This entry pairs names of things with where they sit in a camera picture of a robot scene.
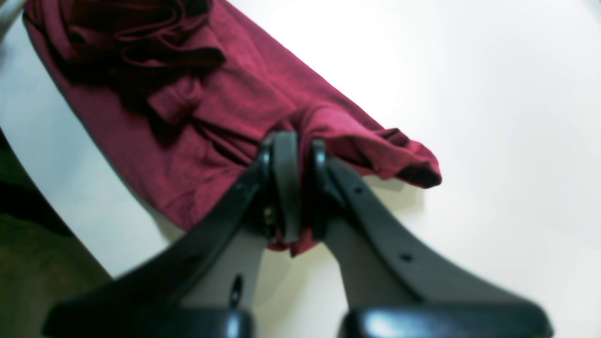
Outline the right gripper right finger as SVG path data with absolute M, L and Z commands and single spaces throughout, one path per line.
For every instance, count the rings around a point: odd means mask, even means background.
M 339 264 L 340 338 L 550 338 L 545 311 L 445 259 L 412 235 L 362 178 L 311 145 L 313 235 Z

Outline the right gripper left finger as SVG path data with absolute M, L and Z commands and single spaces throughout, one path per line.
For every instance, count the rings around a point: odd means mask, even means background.
M 54 306 L 44 338 L 255 338 L 263 251 L 301 232 L 298 137 L 274 132 L 193 230 L 117 280 Z

